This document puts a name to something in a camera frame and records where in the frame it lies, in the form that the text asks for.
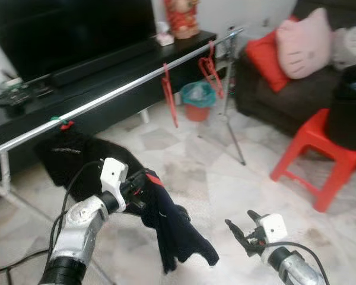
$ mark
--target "plastic bag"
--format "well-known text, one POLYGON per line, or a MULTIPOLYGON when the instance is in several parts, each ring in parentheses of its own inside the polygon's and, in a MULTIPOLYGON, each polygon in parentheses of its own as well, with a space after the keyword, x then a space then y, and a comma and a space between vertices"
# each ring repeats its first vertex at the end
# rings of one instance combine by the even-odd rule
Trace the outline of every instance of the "plastic bag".
POLYGON ((184 104, 191 104, 199 108, 211 107, 216 101, 214 89, 205 81, 185 85, 180 94, 184 104))

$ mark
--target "dark brown sofa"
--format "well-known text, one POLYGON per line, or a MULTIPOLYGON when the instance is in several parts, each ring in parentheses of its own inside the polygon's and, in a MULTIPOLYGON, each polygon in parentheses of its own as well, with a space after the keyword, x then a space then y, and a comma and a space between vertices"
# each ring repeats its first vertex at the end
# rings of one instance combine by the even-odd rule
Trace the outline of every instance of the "dark brown sofa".
MULTIPOLYGON (((356 26, 356 0, 298 0, 293 15, 306 18, 318 7, 327 9, 332 30, 356 26)), ((245 115, 254 115, 295 134, 309 117, 330 106, 339 77, 338 71, 327 66, 307 78, 292 80, 274 93, 242 50, 236 62, 236 105, 245 115)))

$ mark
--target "pink cushion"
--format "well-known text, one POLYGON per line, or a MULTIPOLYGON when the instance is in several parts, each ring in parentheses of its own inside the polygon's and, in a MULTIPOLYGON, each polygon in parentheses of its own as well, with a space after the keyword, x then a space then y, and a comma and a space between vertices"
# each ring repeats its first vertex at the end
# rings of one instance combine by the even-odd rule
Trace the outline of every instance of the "pink cushion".
POLYGON ((289 78, 309 76, 325 67, 331 58, 332 30, 324 8, 306 19, 282 22, 276 34, 278 61, 289 78))

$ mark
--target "tv screen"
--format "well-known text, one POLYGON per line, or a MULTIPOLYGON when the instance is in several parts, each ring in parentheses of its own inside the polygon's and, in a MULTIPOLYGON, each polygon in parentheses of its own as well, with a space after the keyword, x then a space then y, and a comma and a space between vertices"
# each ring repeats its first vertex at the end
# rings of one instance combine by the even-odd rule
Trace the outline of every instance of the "tv screen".
POLYGON ((153 35, 151 0, 0 0, 0 45, 25 80, 153 35))

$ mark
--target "metal rod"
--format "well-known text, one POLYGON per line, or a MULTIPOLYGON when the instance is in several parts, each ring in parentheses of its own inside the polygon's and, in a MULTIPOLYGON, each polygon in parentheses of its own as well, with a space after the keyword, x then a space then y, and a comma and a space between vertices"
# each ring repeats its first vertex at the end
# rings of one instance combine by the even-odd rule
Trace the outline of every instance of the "metal rod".
POLYGON ((227 114, 227 107, 228 107, 228 98, 230 96, 230 85, 231 85, 231 75, 232 75, 232 67, 233 67, 233 56, 234 51, 236 49, 236 37, 233 36, 230 38, 230 47, 228 50, 228 66, 227 66, 227 73, 225 74, 225 87, 224 87, 224 104, 223 104, 223 111, 222 114, 227 114))
POLYGON ((0 154, 0 168, 1 168, 1 186, 5 192, 11 190, 11 171, 9 169, 9 156, 8 152, 0 154))
POLYGON ((243 156, 243 152, 241 151, 241 148, 239 146, 239 143, 237 142, 236 136, 233 132, 231 123, 230 123, 230 119, 227 116, 227 108, 228 108, 228 99, 230 96, 230 86, 231 86, 231 75, 232 75, 232 68, 233 68, 233 62, 234 62, 234 54, 236 51, 236 35, 231 36, 230 37, 230 46, 229 46, 229 54, 228 54, 228 67, 227 67, 227 73, 225 75, 225 88, 224 88, 224 95, 225 95, 225 99, 224 99, 224 106, 223 106, 223 111, 222 111, 222 115, 225 116, 227 118, 227 128, 231 134, 232 140, 235 144, 235 148, 239 154, 240 157, 240 163, 242 165, 246 165, 244 156, 243 156))
POLYGON ((30 214, 34 215, 35 218, 40 219, 41 221, 47 221, 50 225, 53 223, 53 219, 42 212, 40 209, 31 205, 24 198, 19 196, 17 192, 11 189, 9 192, 4 190, 4 188, 0 185, 0 196, 4 197, 8 202, 16 207, 23 208, 27 210, 30 214))
POLYGON ((150 117, 149 117, 148 109, 142 110, 141 112, 139 112, 139 114, 141 115, 141 119, 142 119, 142 122, 144 124, 150 123, 150 117))
MULTIPOLYGON (((244 30, 244 28, 240 28, 236 31, 233 31, 231 34, 229 34, 227 37, 221 39, 221 40, 216 40, 213 42, 214 45, 218 45, 220 43, 222 43, 223 41, 231 38, 231 37, 236 37, 239 33, 241 33, 242 31, 244 30)), ((193 52, 191 53, 188 53, 187 55, 185 56, 182 56, 181 58, 169 63, 167 65, 168 69, 172 69, 172 68, 175 68, 177 67, 178 65, 180 64, 183 64, 185 63, 186 61, 189 61, 190 59, 202 54, 203 52, 205 52, 206 50, 208 50, 210 48, 210 44, 207 44, 203 47, 200 47, 199 49, 197 50, 194 50, 193 52)), ((147 74, 147 75, 144 75, 143 77, 140 77, 139 79, 136 79, 135 81, 132 81, 124 86, 121 86, 119 87, 118 89, 115 89, 113 91, 111 91, 110 93, 108 94, 105 94, 101 97, 99 97, 98 99, 95 99, 87 104, 84 104, 76 109, 74 109, 73 111, 71 112, 68 112, 62 116, 60 116, 59 118, 61 120, 69 120, 69 119, 72 119, 76 116, 79 116, 85 112, 88 112, 106 102, 108 102, 109 100, 112 100, 114 98, 116 98, 117 96, 120 96, 121 94, 133 89, 133 88, 136 88, 138 86, 140 86, 141 84, 149 81, 149 80, 152 80, 153 78, 161 75, 164 73, 164 68, 161 67, 159 69, 156 69, 155 71, 147 74)), ((18 137, 0 145, 0 154, 3 153, 3 152, 6 152, 6 151, 9 151, 13 148, 15 148, 16 146, 28 141, 28 140, 31 140, 32 138, 38 136, 39 134, 42 134, 56 126, 58 126, 60 124, 59 121, 50 121, 48 123, 44 123, 43 125, 41 126, 38 126, 37 128, 34 128, 32 129, 31 131, 29 132, 26 132, 25 134, 22 134, 22 135, 19 135, 18 137)))

